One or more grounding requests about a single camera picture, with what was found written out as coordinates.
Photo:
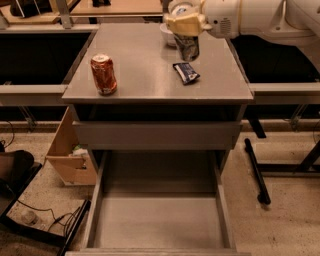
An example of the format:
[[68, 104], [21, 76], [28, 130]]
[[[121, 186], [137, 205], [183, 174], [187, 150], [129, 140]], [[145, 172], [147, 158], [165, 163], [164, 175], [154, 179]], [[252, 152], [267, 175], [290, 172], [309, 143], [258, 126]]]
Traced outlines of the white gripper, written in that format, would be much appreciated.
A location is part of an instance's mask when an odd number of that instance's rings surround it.
[[164, 23], [177, 35], [199, 36], [203, 31], [215, 38], [235, 38], [239, 35], [241, 0], [172, 0]]

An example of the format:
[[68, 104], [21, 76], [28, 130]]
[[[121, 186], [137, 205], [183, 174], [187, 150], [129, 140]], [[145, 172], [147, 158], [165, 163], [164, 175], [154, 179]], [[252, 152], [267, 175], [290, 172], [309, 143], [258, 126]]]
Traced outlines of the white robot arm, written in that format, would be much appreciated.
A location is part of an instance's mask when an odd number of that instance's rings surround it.
[[164, 22], [181, 36], [253, 35], [296, 46], [320, 69], [320, 0], [172, 0]]

